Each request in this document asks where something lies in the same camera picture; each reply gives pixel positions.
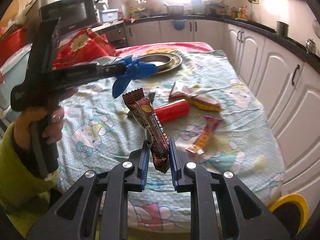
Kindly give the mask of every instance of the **kitchen cabinet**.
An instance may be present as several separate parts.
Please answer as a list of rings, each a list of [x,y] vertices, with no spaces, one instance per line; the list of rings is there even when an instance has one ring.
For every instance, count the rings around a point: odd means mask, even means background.
[[[239,56],[239,37],[241,28],[232,24],[226,24],[224,29],[223,51],[233,68],[236,70],[236,62]]]
[[[175,30],[172,20],[160,21],[161,42],[191,42],[193,41],[193,21],[186,20],[184,29]]]
[[[320,200],[320,159],[309,169],[283,184],[282,196],[300,194],[308,203],[309,216],[312,215]]]
[[[252,92],[263,104],[271,127],[286,107],[299,81],[302,66],[303,62],[294,54],[266,39]]]
[[[272,128],[286,166],[285,182],[320,159],[319,113],[320,75],[305,63],[288,105]]]
[[[214,50],[223,49],[224,23],[210,20],[194,20],[194,41],[208,43]]]
[[[236,72],[251,90],[258,74],[266,38],[253,31],[242,29],[239,40],[240,48]]]
[[[253,88],[266,38],[258,33],[226,24],[223,50],[239,78]]]
[[[138,46],[161,42],[160,26],[158,21],[145,22],[125,27],[129,46]]]

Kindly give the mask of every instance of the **wafer snack package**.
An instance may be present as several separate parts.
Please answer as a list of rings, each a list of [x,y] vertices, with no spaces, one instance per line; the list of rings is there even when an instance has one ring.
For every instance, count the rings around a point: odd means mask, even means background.
[[[150,99],[144,96],[142,88],[126,93],[122,95],[122,98],[133,117],[145,130],[156,170],[166,173],[170,167],[169,140],[150,103]]]
[[[177,81],[173,84],[169,95],[169,102],[173,102],[176,100],[185,99],[189,102],[189,104],[194,105],[195,107],[206,110],[206,111],[223,111],[223,107],[221,104],[213,99],[206,97],[204,95],[197,94],[193,92],[193,90],[183,83]]]

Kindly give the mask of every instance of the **person's hand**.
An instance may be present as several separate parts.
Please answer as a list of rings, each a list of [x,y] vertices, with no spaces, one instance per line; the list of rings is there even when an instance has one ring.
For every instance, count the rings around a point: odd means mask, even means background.
[[[64,100],[66,98],[74,95],[78,89],[69,89],[66,91],[66,94],[61,98]],[[42,136],[47,138],[47,144],[55,143],[62,138],[62,128],[63,128],[63,117],[64,110],[62,107],[58,107],[54,110],[50,110],[45,107],[29,107],[18,116],[14,124],[13,136],[16,144],[24,149],[30,150],[30,134],[29,134],[29,125],[32,122],[37,122],[43,119],[46,115],[50,115],[51,124],[49,124]]]

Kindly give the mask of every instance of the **red candy wrapper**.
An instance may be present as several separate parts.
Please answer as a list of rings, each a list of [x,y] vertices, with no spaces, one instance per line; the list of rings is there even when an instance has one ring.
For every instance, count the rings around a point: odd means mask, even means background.
[[[122,95],[124,104],[136,121],[144,128],[156,170],[166,173],[170,167],[169,140],[142,88]]]
[[[159,106],[155,109],[155,112],[160,123],[165,123],[189,114],[190,106],[186,100],[182,99],[169,103],[165,106]]]
[[[214,118],[212,116],[205,116],[204,118],[206,119],[207,124],[203,131],[199,134],[196,141],[186,149],[187,152],[196,155],[203,154],[204,147],[207,145],[209,138],[213,135],[214,131],[223,121],[220,118]]]

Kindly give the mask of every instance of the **kitchen counter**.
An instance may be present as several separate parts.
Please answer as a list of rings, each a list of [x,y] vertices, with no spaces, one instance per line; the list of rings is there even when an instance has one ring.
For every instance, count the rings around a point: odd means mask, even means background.
[[[115,25],[122,24],[122,23],[124,23],[124,20],[104,23],[101,26],[97,26],[97,27],[92,28],[92,31],[97,32],[97,31],[107,29],[107,28],[110,28],[110,27],[113,27]]]
[[[135,20],[133,23],[125,23],[125,25],[135,25],[139,23],[144,23],[144,22],[151,22],[151,21],[162,21],[162,20],[170,20],[172,19],[168,15],[163,15],[163,16],[154,16],[154,17],[146,17],[146,18],[141,18],[139,20]],[[201,15],[184,15],[182,18],[179,20],[211,20],[211,21],[220,21],[220,22],[225,22],[229,24],[233,24],[239,27],[246,28],[248,30],[251,30],[253,32],[259,33],[268,39],[278,43],[288,51],[292,52],[294,55],[296,55],[298,58],[301,60],[307,62],[309,65],[311,65],[319,74],[320,74],[320,58],[317,55],[313,54],[308,54],[306,47],[303,46],[302,44],[298,43],[297,41],[291,39],[291,38],[283,38],[279,35],[276,34],[276,31],[270,27],[267,27],[265,25],[262,25],[260,23],[250,21],[250,20],[244,20],[244,19],[235,19],[232,20],[228,16],[201,16]],[[97,27],[99,30],[108,28],[100,26]]]

